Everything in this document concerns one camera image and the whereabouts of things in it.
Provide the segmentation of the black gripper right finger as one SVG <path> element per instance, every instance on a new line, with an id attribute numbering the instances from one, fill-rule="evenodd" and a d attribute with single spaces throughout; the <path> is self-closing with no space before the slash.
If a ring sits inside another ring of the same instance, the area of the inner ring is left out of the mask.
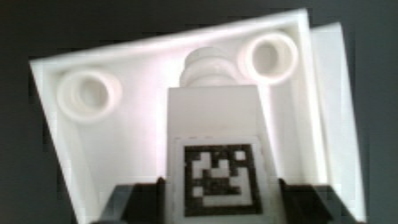
<path id="1" fill-rule="evenodd" d="M 289 224 L 360 224 L 330 185 L 280 180 Z"/>

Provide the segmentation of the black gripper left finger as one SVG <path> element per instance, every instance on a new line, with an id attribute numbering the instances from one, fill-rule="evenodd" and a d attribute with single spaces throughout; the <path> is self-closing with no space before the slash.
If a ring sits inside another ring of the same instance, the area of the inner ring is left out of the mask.
<path id="1" fill-rule="evenodd" d="M 166 224 L 166 179 L 118 185 L 100 218 L 91 224 Z"/>

